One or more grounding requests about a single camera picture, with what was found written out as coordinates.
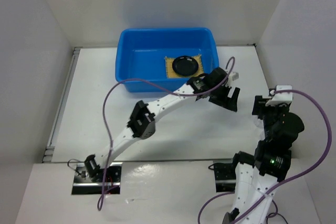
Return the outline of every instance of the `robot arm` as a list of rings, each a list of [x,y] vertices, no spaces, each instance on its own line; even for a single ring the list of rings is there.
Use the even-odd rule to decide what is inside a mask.
[[[289,90],[292,86],[276,86]],[[289,112],[292,93],[281,93],[269,98],[255,97],[253,115],[264,122],[265,139],[259,141],[254,156],[239,152],[233,158],[236,171],[235,201],[231,213],[226,213],[223,224],[229,224],[246,212],[269,188],[283,181],[290,168],[292,143],[305,127],[301,119]],[[239,224],[264,223],[276,190]]]
[[[225,70],[216,68],[209,74],[191,77],[186,84],[175,91],[175,93],[181,94],[179,96],[168,94],[149,103],[137,102],[126,127],[113,140],[113,149],[109,162],[112,162],[135,142],[151,137],[155,133],[156,122],[168,113],[188,103],[209,97],[209,102],[236,112],[240,89],[235,88],[232,97],[228,96],[231,83],[239,78],[236,72],[232,72],[226,82],[206,95],[183,96],[183,94],[206,92],[217,86],[226,76],[227,72]],[[85,160],[85,166],[92,181],[98,182],[102,179],[102,169],[100,167],[105,167],[107,164],[109,150],[110,146],[106,146],[100,153],[97,153],[101,166],[97,165],[95,155],[89,155]]]

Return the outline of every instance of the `yellow mat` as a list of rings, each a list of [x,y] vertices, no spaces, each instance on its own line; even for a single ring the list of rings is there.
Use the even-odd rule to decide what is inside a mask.
[[[192,76],[180,76],[179,74],[175,73],[174,70],[173,70],[173,61],[175,60],[175,58],[168,58],[166,56],[165,60],[166,60],[167,78],[190,78],[190,77],[193,77],[193,76],[199,76],[201,73],[204,73],[203,66],[202,66],[202,61],[201,61],[201,56],[202,55],[192,56],[192,58],[194,58],[198,63],[198,71],[196,73],[194,73]]]

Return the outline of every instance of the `blue tub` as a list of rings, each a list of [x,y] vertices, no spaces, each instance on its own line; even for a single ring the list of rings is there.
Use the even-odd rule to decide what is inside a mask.
[[[117,81],[141,78],[171,91],[182,86],[188,78],[168,79],[165,57],[201,54],[204,72],[219,66],[216,45],[207,28],[127,29],[119,39],[115,75]],[[161,91],[140,81],[125,84],[129,92]]]

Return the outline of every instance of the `cable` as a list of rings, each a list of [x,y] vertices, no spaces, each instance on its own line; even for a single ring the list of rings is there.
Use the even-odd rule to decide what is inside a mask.
[[[226,192],[226,193],[218,194],[218,195],[212,197],[211,199],[209,199],[209,200],[208,200],[208,201],[201,207],[201,209],[200,209],[200,211],[199,211],[199,213],[198,213],[197,223],[198,223],[198,224],[201,224],[201,214],[202,214],[204,208],[205,208],[211,201],[213,201],[214,199],[217,199],[217,198],[219,198],[219,197],[221,197],[221,196],[230,195],[230,194],[234,194],[234,192]],[[272,203],[274,204],[275,212],[270,213],[270,214],[266,217],[266,224],[268,224],[268,219],[269,219],[269,218],[273,218],[273,217],[275,217],[276,215],[281,216],[281,217],[283,218],[283,220],[286,222],[286,224],[288,224],[288,221],[286,220],[286,218],[285,218],[283,215],[279,214],[279,212],[278,212],[278,211],[279,211],[278,205],[275,203],[274,200],[272,200]]]
[[[68,163],[67,163],[67,166],[68,166],[71,170],[74,170],[78,175],[81,175],[81,173],[80,173],[77,169],[72,168],[72,167],[70,166],[70,162],[71,162],[71,160],[77,161],[77,163],[84,163],[84,162],[83,162],[83,161],[80,161],[80,160],[78,160],[78,159],[72,158],[72,159],[70,159],[70,160],[68,161]]]
[[[219,198],[219,197],[221,197],[221,196],[230,195],[230,194],[234,194],[234,192],[233,192],[233,191],[229,191],[229,192],[226,192],[226,193],[218,194],[218,195],[212,197],[211,199],[209,199],[209,200],[208,200],[208,201],[201,207],[201,209],[200,209],[200,211],[199,211],[199,213],[198,213],[198,216],[197,216],[197,223],[198,223],[198,224],[201,224],[201,214],[202,214],[204,208],[205,208],[211,201],[213,201],[214,199],[217,199],[217,198]]]
[[[106,119],[106,114],[105,114],[105,107],[106,107],[106,102],[107,102],[107,99],[108,97],[110,96],[111,92],[117,87],[119,86],[120,84],[123,84],[125,82],[128,82],[128,81],[141,81],[141,82],[144,82],[144,83],[147,83],[149,85],[152,85],[158,89],[161,89],[162,91],[165,91],[169,94],[172,94],[172,95],[175,95],[177,97],[180,97],[180,96],[183,96],[183,97],[197,97],[199,95],[205,95],[205,94],[209,94],[211,93],[212,91],[214,91],[215,89],[219,88],[223,83],[225,83],[225,81],[228,79],[229,75],[231,74],[232,70],[233,70],[233,67],[235,66],[235,62],[236,62],[236,59],[235,57],[231,57],[228,62],[227,62],[227,66],[228,64],[232,61],[232,65],[231,65],[231,68],[229,69],[227,75],[225,76],[225,78],[218,84],[216,85],[215,87],[213,87],[212,89],[209,89],[208,91],[205,91],[205,92],[201,92],[201,93],[197,93],[197,94],[179,94],[179,93],[174,93],[168,89],[165,89],[159,85],[156,85],[150,81],[146,81],[146,80],[143,80],[143,79],[138,79],[138,78],[131,78],[131,79],[126,79],[126,80],[122,80],[120,82],[118,82],[117,84],[115,84],[110,90],[109,92],[106,94],[105,96],[105,99],[104,99],[104,102],[103,102],[103,107],[102,107],[102,113],[103,113],[103,120],[104,120],[104,124],[105,124],[105,127],[106,127],[106,130],[107,130],[107,133],[109,135],[109,140],[110,140],[110,150],[108,152],[108,156],[107,156],[107,161],[106,161],[106,165],[104,167],[104,172],[103,172],[103,180],[102,180],[102,185],[101,185],[101,195],[99,197],[99,200],[98,200],[98,203],[97,203],[97,209],[98,211],[100,211],[102,209],[102,206],[103,206],[103,203],[104,203],[104,194],[105,194],[105,179],[106,179],[106,173],[107,173],[107,167],[108,167],[108,164],[109,164],[109,160],[110,160],[110,157],[111,157],[111,153],[112,153],[112,150],[113,150],[113,138],[112,138],[112,134],[111,134],[111,130],[109,128],[109,125],[107,123],[107,119]]]
[[[201,73],[197,77],[201,78],[201,77],[206,77],[207,75],[209,75],[209,74],[208,73]]]
[[[213,163],[211,165],[208,166],[209,170],[215,170],[215,168],[213,167],[215,164],[219,164],[219,163]]]
[[[282,186],[283,184],[285,183],[288,183],[294,179],[297,179],[299,177],[302,177],[308,173],[310,173],[311,171],[313,171],[316,167],[318,167],[322,162],[323,160],[327,157],[328,153],[329,153],[329,150],[330,150],[330,147],[331,147],[331,142],[332,142],[332,132],[331,132],[331,125],[330,125],[330,122],[329,122],[329,119],[328,119],[328,116],[327,114],[325,113],[325,111],[323,110],[323,108],[321,107],[321,105],[318,104],[318,102],[313,98],[311,97],[310,95],[302,92],[302,91],[298,91],[298,90],[278,90],[278,91],[275,91],[274,92],[275,94],[278,94],[278,93],[296,93],[296,94],[300,94],[304,97],[306,97],[308,100],[310,100],[317,108],[318,110],[320,111],[323,119],[324,119],[324,122],[326,124],[326,127],[327,127],[327,132],[328,132],[328,138],[327,138],[327,145],[326,145],[326,148],[322,154],[322,156],[319,158],[319,160],[317,160],[317,162],[315,164],[313,164],[311,167],[309,167],[307,170],[295,175],[295,176],[292,176],[290,178],[287,178],[285,180],[283,180],[282,182],[276,184],[275,186],[272,186],[270,189],[268,189],[268,191],[265,193],[266,195],[270,194],[273,190],[275,190],[276,188],[278,188],[279,186]],[[239,221],[241,221],[243,218],[245,218],[250,212],[253,211],[253,209],[255,209],[263,200],[265,199],[265,195],[263,195],[259,200],[257,200],[245,213],[243,213],[241,216],[239,216],[237,219],[235,219],[234,221],[232,221],[230,224],[235,224]]]
[[[268,219],[274,218],[277,215],[279,215],[285,221],[285,223],[288,224],[288,221],[286,220],[286,218],[283,215],[279,214],[278,205],[275,203],[274,200],[272,200],[272,203],[274,204],[275,212],[271,212],[269,215],[266,216],[266,224],[268,224]]]
[[[111,186],[113,186],[113,181],[112,181],[111,176],[109,176],[109,178],[110,178]]]
[[[286,218],[282,215],[282,214],[279,214],[279,213],[277,213],[276,215],[274,215],[273,217],[275,217],[275,216],[277,216],[277,215],[279,215],[283,220],[284,220],[284,222],[286,223],[286,224],[289,224],[288,223],[288,221],[286,220]],[[266,217],[266,224],[268,224],[268,219],[269,218],[273,218],[273,217]]]

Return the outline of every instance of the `white surface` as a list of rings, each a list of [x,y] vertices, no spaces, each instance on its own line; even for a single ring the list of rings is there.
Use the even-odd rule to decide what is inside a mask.
[[[96,209],[98,195],[71,195],[73,171],[65,164],[34,165],[16,224],[195,224],[202,205],[216,195],[214,174],[207,168],[211,163],[124,163],[120,195],[108,196],[101,212]],[[300,171],[293,160],[289,175]],[[233,195],[214,200],[203,211],[201,223],[222,223],[233,200]],[[275,201],[289,223],[319,223],[303,178],[280,187]]]
[[[222,67],[231,56],[236,57],[235,71],[239,72],[239,79],[233,84],[241,88],[238,112],[201,99],[162,118],[152,137],[136,142],[116,160],[232,158],[238,151],[254,153],[262,132],[251,115],[254,96],[268,94],[255,48],[218,47],[217,51]],[[115,56],[115,48],[81,50],[66,108],[60,117],[59,132],[54,134],[53,162],[66,162],[71,158],[84,160],[109,143],[102,120],[102,103],[116,83]],[[153,95],[162,97],[165,93],[135,94],[122,86],[116,88],[106,106],[112,136],[117,136],[125,127],[135,103],[142,99],[153,101],[156,99]]]
[[[42,160],[71,48],[45,0],[0,6],[0,223],[13,224]]]
[[[211,29],[219,45],[256,43],[279,0],[47,0],[73,46],[116,46],[133,27]]]
[[[325,109],[336,129],[336,0],[281,0],[265,30],[257,51],[268,84],[291,84],[294,89],[313,96]],[[302,118],[306,129],[295,144],[304,167],[321,155],[326,144],[326,127],[317,109],[304,98],[294,95],[291,107]],[[336,145],[317,172],[307,182],[322,223],[336,221],[336,178],[332,162]]]

